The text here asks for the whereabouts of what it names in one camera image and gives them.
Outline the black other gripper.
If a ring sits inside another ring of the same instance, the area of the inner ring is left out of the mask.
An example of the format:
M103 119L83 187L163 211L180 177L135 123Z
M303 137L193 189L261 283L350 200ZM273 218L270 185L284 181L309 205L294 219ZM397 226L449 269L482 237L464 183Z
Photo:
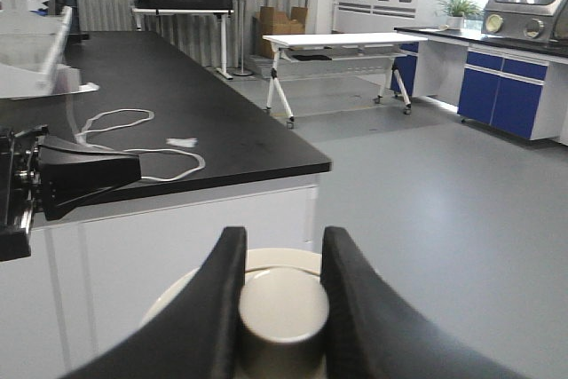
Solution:
M1 129L3 261L31 255L38 175L41 206L48 221L141 179L137 154L81 146L47 134L45 125L20 132Z

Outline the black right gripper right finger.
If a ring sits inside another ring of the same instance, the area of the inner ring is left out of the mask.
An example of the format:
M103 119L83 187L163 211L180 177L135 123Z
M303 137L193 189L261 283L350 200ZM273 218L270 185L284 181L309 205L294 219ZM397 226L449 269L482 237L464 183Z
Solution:
M342 227L322 240L320 282L330 378L518 378L426 319L392 289Z

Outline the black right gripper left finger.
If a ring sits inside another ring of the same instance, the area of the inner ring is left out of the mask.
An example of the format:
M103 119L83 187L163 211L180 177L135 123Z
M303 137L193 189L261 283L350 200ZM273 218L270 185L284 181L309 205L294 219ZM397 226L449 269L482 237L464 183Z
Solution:
M136 333L67 378L232 378L247 232L226 227L198 272Z

